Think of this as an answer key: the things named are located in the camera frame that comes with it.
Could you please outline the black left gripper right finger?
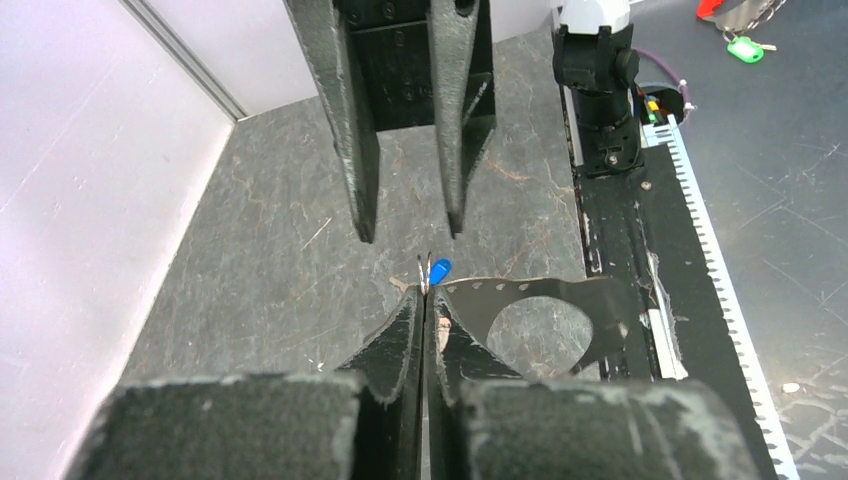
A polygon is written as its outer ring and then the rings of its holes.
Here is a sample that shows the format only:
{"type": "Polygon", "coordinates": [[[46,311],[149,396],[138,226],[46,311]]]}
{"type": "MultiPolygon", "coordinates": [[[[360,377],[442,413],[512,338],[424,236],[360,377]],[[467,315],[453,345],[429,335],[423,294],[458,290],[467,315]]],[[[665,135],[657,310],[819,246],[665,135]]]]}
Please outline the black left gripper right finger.
{"type": "Polygon", "coordinates": [[[756,479],[731,411],[695,381],[531,383],[427,302],[435,479],[756,479]]]}

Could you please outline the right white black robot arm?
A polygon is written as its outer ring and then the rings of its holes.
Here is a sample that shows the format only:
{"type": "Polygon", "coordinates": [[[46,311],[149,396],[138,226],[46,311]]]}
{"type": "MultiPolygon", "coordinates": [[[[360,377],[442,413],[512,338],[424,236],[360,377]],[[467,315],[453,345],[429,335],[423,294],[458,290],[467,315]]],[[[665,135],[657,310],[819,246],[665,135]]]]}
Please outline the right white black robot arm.
{"type": "MultiPolygon", "coordinates": [[[[496,126],[491,8],[486,1],[290,1],[293,28],[341,162],[354,228],[375,237],[383,131],[433,126],[452,234],[496,126]]],[[[552,70],[574,102],[585,172],[634,168],[640,134],[625,1],[552,5],[552,70]]]]}

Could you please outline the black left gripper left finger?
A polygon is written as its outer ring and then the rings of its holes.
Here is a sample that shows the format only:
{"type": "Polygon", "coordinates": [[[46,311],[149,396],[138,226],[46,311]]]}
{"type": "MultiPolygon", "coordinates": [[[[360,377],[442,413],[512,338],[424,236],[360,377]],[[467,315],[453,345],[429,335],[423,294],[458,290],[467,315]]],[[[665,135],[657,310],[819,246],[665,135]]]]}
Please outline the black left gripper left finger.
{"type": "Polygon", "coordinates": [[[116,388],[70,479],[416,479],[424,299],[411,287],[330,372],[157,379],[116,388]]]}

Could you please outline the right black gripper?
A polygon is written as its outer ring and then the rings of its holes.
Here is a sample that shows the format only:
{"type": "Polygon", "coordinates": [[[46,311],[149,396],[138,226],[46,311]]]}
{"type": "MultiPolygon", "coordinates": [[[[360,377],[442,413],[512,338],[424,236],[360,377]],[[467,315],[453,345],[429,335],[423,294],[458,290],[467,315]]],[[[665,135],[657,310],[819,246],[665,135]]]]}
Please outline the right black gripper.
{"type": "Polygon", "coordinates": [[[450,234],[460,234],[469,184],[497,120],[490,3],[290,0],[285,6],[330,125],[359,239],[375,240],[376,130],[433,123],[450,234]]]}

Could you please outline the blue tagged key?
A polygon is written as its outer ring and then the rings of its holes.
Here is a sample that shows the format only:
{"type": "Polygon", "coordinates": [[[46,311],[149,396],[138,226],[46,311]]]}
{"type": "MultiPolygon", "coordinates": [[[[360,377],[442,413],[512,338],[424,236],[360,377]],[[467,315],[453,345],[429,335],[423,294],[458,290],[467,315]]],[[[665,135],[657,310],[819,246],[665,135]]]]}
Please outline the blue tagged key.
{"type": "Polygon", "coordinates": [[[452,270],[452,262],[448,258],[438,258],[434,260],[431,255],[428,256],[428,284],[430,286],[439,285],[443,282],[452,270]]]}

